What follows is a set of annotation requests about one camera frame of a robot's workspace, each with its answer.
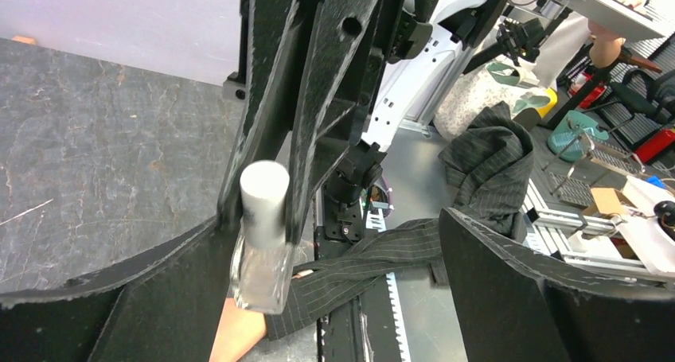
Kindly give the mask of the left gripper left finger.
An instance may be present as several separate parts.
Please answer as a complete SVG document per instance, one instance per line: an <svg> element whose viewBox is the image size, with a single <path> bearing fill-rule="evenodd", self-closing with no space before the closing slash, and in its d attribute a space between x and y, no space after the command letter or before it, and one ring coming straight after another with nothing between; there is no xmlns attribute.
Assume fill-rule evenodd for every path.
<svg viewBox="0 0 675 362"><path fill-rule="evenodd" d="M215 220L50 290L1 296L4 361L207 361L236 232Z"/></svg>

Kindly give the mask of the mannequin hand with red nails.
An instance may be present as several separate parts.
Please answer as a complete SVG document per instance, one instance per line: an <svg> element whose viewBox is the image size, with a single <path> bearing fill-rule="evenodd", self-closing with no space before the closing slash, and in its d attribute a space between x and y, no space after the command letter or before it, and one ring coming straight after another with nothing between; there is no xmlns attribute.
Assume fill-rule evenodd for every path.
<svg viewBox="0 0 675 362"><path fill-rule="evenodd" d="M242 309L234 298L226 298L209 360L238 361L264 338L276 341L307 327L293 322L289 315Z"/></svg>

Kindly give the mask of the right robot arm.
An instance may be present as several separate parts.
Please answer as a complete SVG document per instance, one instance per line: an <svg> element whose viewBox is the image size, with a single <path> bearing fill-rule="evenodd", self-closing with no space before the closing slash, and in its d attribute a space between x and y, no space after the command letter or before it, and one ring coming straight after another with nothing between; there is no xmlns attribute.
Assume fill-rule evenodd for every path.
<svg viewBox="0 0 675 362"><path fill-rule="evenodd" d="M508 0L240 0L241 49L231 81L244 116L217 203L217 229L237 235L240 176L291 139L282 241L299 242L314 195L334 237L364 232L356 207L381 175L416 100L489 32Z"/></svg>

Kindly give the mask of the clear nail polish bottle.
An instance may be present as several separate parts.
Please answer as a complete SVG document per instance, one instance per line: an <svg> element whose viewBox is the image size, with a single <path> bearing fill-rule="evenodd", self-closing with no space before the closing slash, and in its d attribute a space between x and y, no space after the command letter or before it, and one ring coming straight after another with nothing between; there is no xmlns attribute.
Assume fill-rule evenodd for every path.
<svg viewBox="0 0 675 362"><path fill-rule="evenodd" d="M285 166L269 160L253 162L240 176L243 216L230 270L233 297L240 309L283 312L295 252L286 241L289 182Z"/></svg>

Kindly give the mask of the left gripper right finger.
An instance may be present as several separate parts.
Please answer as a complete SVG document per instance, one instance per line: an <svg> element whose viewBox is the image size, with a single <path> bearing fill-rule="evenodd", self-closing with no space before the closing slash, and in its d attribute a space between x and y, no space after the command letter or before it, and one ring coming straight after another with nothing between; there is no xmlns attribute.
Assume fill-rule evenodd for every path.
<svg viewBox="0 0 675 362"><path fill-rule="evenodd" d="M439 238L469 360L673 360L673 291L574 267L452 208Z"/></svg>

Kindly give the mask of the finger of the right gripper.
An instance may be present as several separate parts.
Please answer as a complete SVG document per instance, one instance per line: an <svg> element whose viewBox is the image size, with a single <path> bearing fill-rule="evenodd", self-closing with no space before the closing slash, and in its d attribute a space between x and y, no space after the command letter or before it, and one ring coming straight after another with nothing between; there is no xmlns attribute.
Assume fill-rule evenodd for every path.
<svg viewBox="0 0 675 362"><path fill-rule="evenodd" d="M368 57L382 0L291 0L284 90L295 103L286 241L297 244L313 195L345 158L352 118L371 96Z"/></svg>
<svg viewBox="0 0 675 362"><path fill-rule="evenodd" d="M217 228L236 231L242 215L239 178L247 165L271 154L263 142L271 116L279 109L283 46L297 0L241 0L240 66L244 110L217 202Z"/></svg>

